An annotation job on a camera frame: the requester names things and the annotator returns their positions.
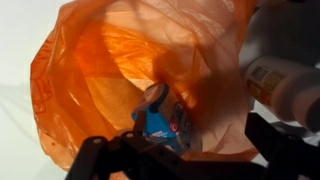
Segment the plastic bag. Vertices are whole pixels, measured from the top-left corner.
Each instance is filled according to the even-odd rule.
[[[250,159],[238,53],[254,0],[77,0],[61,7],[31,65],[43,150],[68,169],[82,141],[132,128],[154,82],[170,85],[213,157]]]

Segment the white background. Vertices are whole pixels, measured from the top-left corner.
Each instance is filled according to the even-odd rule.
[[[53,28],[59,7],[68,1],[0,0],[0,179],[65,177],[39,145],[28,83],[30,63]],[[242,67],[262,54],[315,66],[320,60],[319,10],[318,0],[308,0],[258,11],[241,53]],[[256,109],[276,120],[261,106]],[[316,143],[317,138],[309,141]]]

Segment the orange plastic bag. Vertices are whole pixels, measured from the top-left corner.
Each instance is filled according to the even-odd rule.
[[[248,103],[238,53],[254,4],[65,4],[31,65],[32,104],[45,153],[67,170],[88,136],[112,139],[117,130],[132,128],[131,112],[143,90],[165,82],[203,133],[205,152],[250,159],[255,151],[244,135]]]

